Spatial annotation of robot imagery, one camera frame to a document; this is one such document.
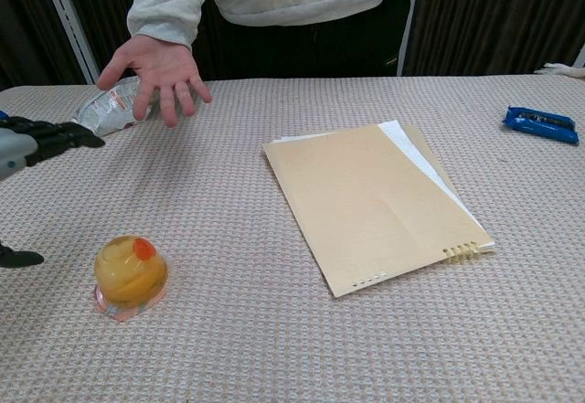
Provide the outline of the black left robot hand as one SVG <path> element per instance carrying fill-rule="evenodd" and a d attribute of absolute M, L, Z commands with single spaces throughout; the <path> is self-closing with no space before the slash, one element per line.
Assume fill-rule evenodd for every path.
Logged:
<path fill-rule="evenodd" d="M 104 145 L 101 137 L 75 122 L 51 123 L 8 116 L 1 119 L 1 179 L 69 149 Z"/>

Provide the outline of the person's right hand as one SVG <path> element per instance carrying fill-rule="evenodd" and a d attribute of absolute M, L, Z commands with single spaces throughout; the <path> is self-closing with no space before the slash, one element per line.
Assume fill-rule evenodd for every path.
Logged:
<path fill-rule="evenodd" d="M 127 69 L 132 69 L 140 80 L 133 102 L 133 116 L 137 120 L 145 118 L 146 108 L 156 92 L 162 120 L 168 127 L 177 125 L 177 104 L 184 115 L 196 114 L 192 92 L 204 103 L 212 101 L 191 50 L 181 44 L 133 36 L 115 50 L 96 86 L 100 90 L 112 88 Z"/>

